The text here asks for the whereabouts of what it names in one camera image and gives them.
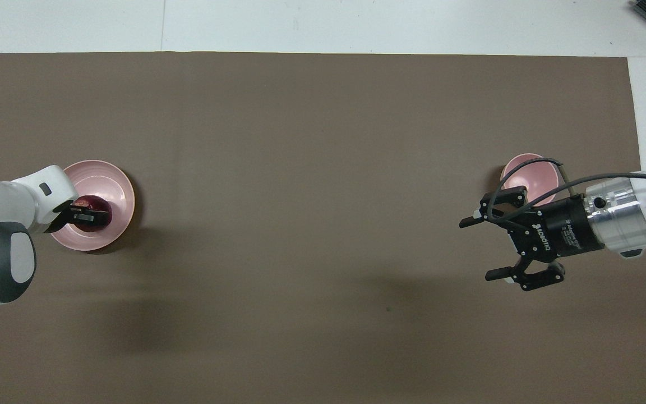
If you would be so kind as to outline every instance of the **white floor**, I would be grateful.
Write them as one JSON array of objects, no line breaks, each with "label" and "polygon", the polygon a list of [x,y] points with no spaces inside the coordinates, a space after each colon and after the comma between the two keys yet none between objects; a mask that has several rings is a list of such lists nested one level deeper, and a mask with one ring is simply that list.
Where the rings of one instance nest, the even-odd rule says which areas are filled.
[{"label": "white floor", "polygon": [[627,0],[0,0],[0,53],[128,51],[630,57],[646,169],[646,21]]}]

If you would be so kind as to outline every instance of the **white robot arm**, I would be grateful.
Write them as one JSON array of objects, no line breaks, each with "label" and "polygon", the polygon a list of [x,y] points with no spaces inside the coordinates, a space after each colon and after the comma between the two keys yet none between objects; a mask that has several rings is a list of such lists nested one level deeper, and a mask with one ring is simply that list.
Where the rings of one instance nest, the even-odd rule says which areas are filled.
[{"label": "white robot arm", "polygon": [[36,269],[30,235],[43,233],[79,197],[57,166],[0,182],[0,304],[23,294]]}]

